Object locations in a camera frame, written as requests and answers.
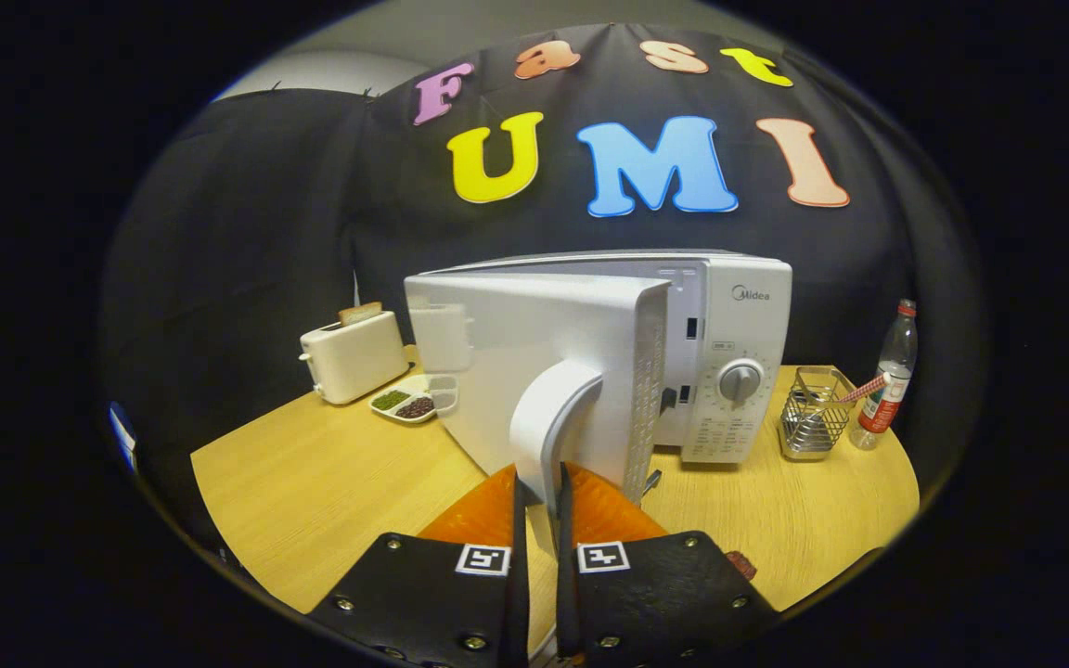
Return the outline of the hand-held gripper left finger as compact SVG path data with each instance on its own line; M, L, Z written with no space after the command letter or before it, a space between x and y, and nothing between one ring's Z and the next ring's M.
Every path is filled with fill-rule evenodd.
M375 538L308 613L343 641L412 667L526 667L525 495L489 475L417 535Z

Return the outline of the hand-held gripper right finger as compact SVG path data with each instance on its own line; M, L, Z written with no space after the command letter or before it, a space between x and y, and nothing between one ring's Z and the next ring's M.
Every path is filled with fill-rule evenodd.
M779 622L742 554L671 533L602 475L560 466L559 655L576 667L717 667Z

